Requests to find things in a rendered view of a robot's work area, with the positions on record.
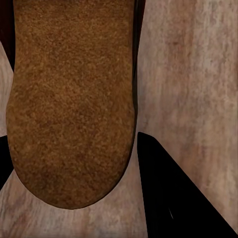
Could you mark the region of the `sandal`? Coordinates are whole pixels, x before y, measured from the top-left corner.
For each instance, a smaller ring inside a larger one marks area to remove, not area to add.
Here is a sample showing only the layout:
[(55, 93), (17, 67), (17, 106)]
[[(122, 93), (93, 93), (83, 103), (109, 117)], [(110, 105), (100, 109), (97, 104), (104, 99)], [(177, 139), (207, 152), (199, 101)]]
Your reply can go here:
[(134, 145), (146, 0), (0, 0), (13, 81), (12, 164), (43, 202), (81, 209), (122, 179)]

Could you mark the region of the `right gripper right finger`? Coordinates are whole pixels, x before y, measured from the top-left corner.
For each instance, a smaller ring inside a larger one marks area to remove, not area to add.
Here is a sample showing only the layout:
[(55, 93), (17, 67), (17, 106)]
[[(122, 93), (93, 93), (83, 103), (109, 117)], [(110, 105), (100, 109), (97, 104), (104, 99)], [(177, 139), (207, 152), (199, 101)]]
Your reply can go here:
[(159, 141), (138, 132), (148, 238), (238, 238)]

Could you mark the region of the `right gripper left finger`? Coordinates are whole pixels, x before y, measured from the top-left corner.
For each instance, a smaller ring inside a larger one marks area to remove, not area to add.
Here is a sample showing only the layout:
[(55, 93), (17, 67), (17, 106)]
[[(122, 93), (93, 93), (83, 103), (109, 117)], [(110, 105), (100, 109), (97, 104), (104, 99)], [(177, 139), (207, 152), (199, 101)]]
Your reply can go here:
[(13, 170), (7, 135), (2, 136), (0, 138), (0, 190)]

